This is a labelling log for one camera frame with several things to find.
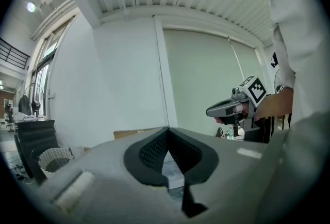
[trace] white shirt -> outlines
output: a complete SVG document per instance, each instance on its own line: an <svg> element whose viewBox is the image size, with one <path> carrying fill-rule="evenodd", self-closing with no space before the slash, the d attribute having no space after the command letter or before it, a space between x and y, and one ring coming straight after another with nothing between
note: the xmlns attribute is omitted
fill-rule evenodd
<svg viewBox="0 0 330 224"><path fill-rule="evenodd" d="M283 85L294 90L292 124L315 112L330 110L330 97L324 94L322 98L319 89L328 89L328 84L324 86L327 76L320 78L325 70L321 67L328 66L318 60L328 58L330 49L326 49L329 27L323 8L318 0L270 0L269 5Z"/></svg>

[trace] cardboard box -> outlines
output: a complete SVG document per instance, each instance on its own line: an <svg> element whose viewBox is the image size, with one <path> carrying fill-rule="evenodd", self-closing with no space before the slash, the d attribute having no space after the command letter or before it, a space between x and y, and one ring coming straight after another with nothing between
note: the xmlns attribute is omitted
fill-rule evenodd
<svg viewBox="0 0 330 224"><path fill-rule="evenodd" d="M114 135L114 139L121 139L124 137L128 137L137 133L141 133L141 132L145 132L145 131L149 131L149 130L153 130L153 129L144 129L144 130L135 130L135 131L115 131L113 132Z"/></svg>

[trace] sleeve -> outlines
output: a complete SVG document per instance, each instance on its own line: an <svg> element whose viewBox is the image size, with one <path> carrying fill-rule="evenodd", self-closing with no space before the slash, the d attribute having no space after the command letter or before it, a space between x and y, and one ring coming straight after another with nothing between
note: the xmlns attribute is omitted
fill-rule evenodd
<svg viewBox="0 0 330 224"><path fill-rule="evenodd" d="M289 66L287 48L284 44L279 25L273 24L271 27L271 32L283 86L293 89L295 82L295 73L291 70Z"/></svg>

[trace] roller blind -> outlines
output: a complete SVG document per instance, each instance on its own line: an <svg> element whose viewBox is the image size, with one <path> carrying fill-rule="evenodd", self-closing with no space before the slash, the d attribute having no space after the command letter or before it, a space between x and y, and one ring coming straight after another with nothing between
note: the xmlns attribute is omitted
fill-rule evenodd
<svg viewBox="0 0 330 224"><path fill-rule="evenodd" d="M215 136L221 126L205 111L230 98L242 82L228 40L183 30L164 30L178 126Z"/></svg>

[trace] person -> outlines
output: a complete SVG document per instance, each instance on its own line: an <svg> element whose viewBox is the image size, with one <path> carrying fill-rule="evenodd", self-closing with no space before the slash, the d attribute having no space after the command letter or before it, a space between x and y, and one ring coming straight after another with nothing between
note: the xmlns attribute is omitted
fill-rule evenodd
<svg viewBox="0 0 330 224"><path fill-rule="evenodd" d="M316 111L313 107L303 109L302 105L306 102L302 102L302 95L299 95L300 85L296 82L295 75L321 43L328 41L328 24L316 0L269 0L269 7L272 42L284 89L261 102L256 110L255 121L292 113L293 124ZM244 104L242 109L246 112L248 105ZM219 118L216 120L217 123L223 123Z"/></svg>

